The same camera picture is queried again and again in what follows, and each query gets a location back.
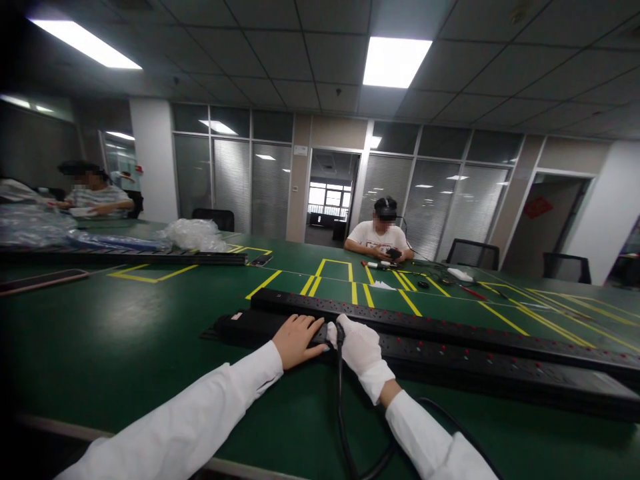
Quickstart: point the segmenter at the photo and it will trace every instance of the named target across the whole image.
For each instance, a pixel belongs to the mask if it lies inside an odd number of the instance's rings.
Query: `white glove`
[[[378,404],[380,392],[387,380],[393,380],[395,375],[382,360],[380,337],[374,330],[362,323],[350,320],[344,313],[338,316],[338,323],[345,331],[345,341],[342,345],[342,358],[358,375],[362,388],[374,405]],[[338,331],[333,322],[327,325],[327,338],[337,348]]]

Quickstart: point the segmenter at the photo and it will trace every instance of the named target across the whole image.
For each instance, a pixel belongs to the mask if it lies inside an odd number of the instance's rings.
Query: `green workbench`
[[[150,238],[162,224],[100,222],[89,229]],[[10,356],[24,419],[40,428],[90,438],[114,433],[172,398],[194,380],[248,350],[198,338],[218,316],[248,308],[260,286],[362,306],[420,314],[640,355],[640,296],[548,279],[470,270],[487,286],[478,298],[458,287],[417,287],[404,273],[366,270],[362,256],[329,247],[226,233],[230,251],[264,268],[88,265],[87,280],[2,300]],[[8,266],[6,277],[64,266]],[[384,281],[398,290],[370,286]],[[310,479],[346,479],[336,424],[335,368],[310,362],[286,373],[247,412],[216,459]],[[368,468],[389,442],[383,411],[346,377],[345,418],[354,458]],[[411,381],[401,384],[452,413],[482,444],[506,479],[637,479],[636,425],[464,393]],[[381,479],[417,478],[396,455]]]

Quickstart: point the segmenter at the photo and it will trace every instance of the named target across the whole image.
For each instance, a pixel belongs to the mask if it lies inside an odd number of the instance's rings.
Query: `ceiling light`
[[[125,140],[135,140],[135,138],[125,133],[120,133],[120,132],[107,132],[107,133],[110,135],[113,135],[114,137],[124,138]]]
[[[237,135],[236,132],[231,130],[228,126],[218,120],[206,121],[200,120],[201,123],[208,125],[211,130],[214,130],[218,133],[226,133],[227,135]]]
[[[431,42],[371,37],[363,85],[409,88]]]
[[[20,100],[15,97],[10,97],[8,95],[0,95],[0,99],[6,102],[12,103],[14,105],[17,105],[18,107],[31,108],[31,104],[29,104],[28,101]]]
[[[118,50],[108,46],[76,22],[63,20],[33,20],[38,27],[58,37],[73,48],[109,68],[142,70],[140,65],[126,58]]]

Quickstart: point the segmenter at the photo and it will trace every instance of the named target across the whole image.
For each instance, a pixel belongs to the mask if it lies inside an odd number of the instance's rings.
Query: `black power strip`
[[[286,315],[248,310],[220,317],[201,338],[258,348],[286,319]],[[327,343],[325,325],[312,343]],[[640,421],[640,397],[606,373],[385,334],[380,334],[380,347],[399,377],[608,419]]]
[[[271,289],[260,289],[251,298],[251,308],[283,315],[298,313],[334,321],[344,313],[378,333],[515,355],[606,372],[634,388],[640,387],[640,357],[614,353],[501,330],[417,317]]]
[[[5,263],[151,263],[161,265],[235,265],[247,264],[245,253],[173,251],[136,251],[130,249],[79,249],[74,247],[0,248]]]

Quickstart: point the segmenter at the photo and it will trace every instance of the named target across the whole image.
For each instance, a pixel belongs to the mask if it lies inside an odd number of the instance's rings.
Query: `striped shirt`
[[[118,203],[123,200],[129,200],[129,196],[114,185],[109,185],[102,190],[76,187],[66,198],[66,201],[71,202],[74,207],[96,207],[106,203]],[[116,218],[126,217],[127,210],[118,209],[108,216]]]

